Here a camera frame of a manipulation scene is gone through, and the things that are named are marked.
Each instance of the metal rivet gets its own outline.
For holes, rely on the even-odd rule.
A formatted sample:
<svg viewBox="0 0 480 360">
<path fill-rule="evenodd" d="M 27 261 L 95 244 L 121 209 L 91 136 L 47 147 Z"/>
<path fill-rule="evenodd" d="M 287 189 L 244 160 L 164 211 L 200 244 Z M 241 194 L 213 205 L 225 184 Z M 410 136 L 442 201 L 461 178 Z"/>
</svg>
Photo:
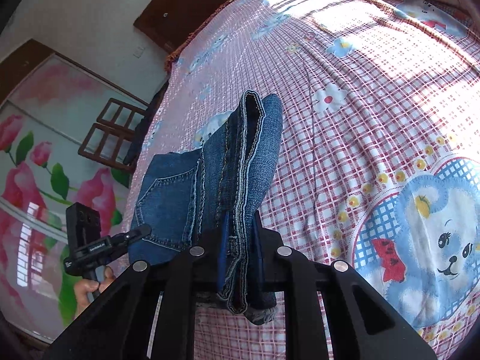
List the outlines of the metal rivet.
<svg viewBox="0 0 480 360">
<path fill-rule="evenodd" d="M 292 254 L 292 249 L 290 249 L 288 246 L 280 246 L 278 249 L 277 249 L 277 253 L 280 255 L 280 256 L 290 256 Z"/>
<path fill-rule="evenodd" d="M 141 272 L 147 269 L 147 263 L 145 261 L 137 261 L 133 264 L 133 270 L 136 272 Z"/>
<path fill-rule="evenodd" d="M 192 256 L 201 256 L 205 253 L 205 249 L 201 246 L 194 246 L 190 249 L 190 254 Z"/>
<path fill-rule="evenodd" d="M 349 265 L 345 261 L 335 261 L 333 263 L 333 268 L 337 271 L 345 272 L 349 268 Z"/>
</svg>

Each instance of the hand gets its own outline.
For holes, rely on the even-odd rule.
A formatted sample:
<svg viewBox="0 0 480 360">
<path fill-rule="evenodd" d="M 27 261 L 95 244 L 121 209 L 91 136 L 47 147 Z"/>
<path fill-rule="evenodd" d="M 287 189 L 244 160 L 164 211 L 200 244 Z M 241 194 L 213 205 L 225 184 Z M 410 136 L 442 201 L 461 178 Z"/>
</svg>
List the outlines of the hand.
<svg viewBox="0 0 480 360">
<path fill-rule="evenodd" d="M 75 312 L 75 318 L 77 318 L 90 304 L 90 301 L 87 297 L 89 292 L 100 290 L 100 293 L 102 293 L 116 279 L 112 268 L 109 266 L 105 267 L 104 276 L 105 280 L 101 283 L 88 279 L 82 279 L 75 283 L 75 286 L 73 286 L 75 299 L 77 299 L 77 311 Z"/>
</svg>

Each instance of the jeans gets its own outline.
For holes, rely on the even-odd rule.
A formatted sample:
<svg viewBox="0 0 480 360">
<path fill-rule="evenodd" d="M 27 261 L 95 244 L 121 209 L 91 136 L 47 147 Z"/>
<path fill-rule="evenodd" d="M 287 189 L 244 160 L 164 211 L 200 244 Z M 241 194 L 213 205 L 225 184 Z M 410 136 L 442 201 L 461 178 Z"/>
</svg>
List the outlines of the jeans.
<svg viewBox="0 0 480 360">
<path fill-rule="evenodd" d="M 258 288 L 261 249 L 254 236 L 254 213 L 272 182 L 282 123 L 282 105 L 275 94 L 261 100 L 256 92 L 246 91 L 203 147 L 154 156 L 131 224 L 135 228 L 148 223 L 152 234 L 131 245 L 130 260 L 167 262 L 194 245 L 203 231 L 221 228 L 218 298 L 236 314 L 250 305 L 246 315 L 252 315 L 251 309 L 269 309 L 264 315 L 273 318 L 275 296 Z M 258 315 L 249 319 L 267 322 Z"/>
</svg>

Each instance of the pink plaid bed sheet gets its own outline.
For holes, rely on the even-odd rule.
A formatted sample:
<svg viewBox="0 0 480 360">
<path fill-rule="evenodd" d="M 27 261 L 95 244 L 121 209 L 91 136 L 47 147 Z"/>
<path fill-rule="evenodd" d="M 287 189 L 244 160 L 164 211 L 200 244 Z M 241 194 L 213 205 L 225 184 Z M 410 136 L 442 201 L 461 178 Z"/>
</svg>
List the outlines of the pink plaid bed sheet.
<svg viewBox="0 0 480 360">
<path fill-rule="evenodd" d="M 198 147 L 208 121 L 235 109 L 244 90 L 274 92 L 284 130 L 262 222 L 309 259 L 344 258 L 357 267 L 358 236 L 379 202 L 452 161 L 480 163 L 479 39 L 406 17 L 395 10 L 401 3 L 228 5 L 173 67 L 133 177 L 124 230 L 153 155 Z M 479 286 L 467 292 L 448 319 L 419 329 L 439 359 L 477 318 Z M 263 326 L 225 310 L 198 310 L 195 358 L 285 358 L 282 294 L 278 300 L 278 317 Z"/>
</svg>

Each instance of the wall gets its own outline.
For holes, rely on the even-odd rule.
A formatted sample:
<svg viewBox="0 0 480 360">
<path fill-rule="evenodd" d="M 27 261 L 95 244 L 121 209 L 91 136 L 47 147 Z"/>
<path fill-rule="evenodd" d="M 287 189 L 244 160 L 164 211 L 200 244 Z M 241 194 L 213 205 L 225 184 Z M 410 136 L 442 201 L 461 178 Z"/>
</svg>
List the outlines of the wall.
<svg viewBox="0 0 480 360">
<path fill-rule="evenodd" d="M 149 102 L 166 78 L 166 53 L 133 27 L 149 2 L 23 0 L 0 36 L 0 60 L 34 38 Z"/>
</svg>

